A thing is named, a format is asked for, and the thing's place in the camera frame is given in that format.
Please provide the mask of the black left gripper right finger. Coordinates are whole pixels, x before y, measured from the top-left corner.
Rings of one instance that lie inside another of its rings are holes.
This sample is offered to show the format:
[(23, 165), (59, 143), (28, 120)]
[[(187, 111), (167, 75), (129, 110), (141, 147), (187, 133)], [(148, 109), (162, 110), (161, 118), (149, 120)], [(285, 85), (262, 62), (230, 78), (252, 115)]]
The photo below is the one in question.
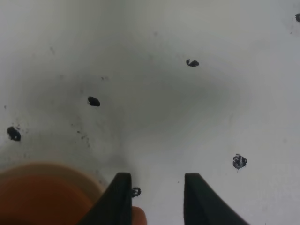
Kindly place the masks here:
[(183, 216), (185, 225), (246, 225), (198, 173), (186, 173)]

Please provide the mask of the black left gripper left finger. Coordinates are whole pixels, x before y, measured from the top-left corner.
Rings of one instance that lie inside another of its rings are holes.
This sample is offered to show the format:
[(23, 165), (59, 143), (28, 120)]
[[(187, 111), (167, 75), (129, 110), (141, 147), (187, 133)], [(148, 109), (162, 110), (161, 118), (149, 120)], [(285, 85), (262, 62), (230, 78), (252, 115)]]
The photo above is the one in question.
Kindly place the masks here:
[(100, 199), (77, 223), (78, 225), (131, 225), (132, 178), (117, 173)]

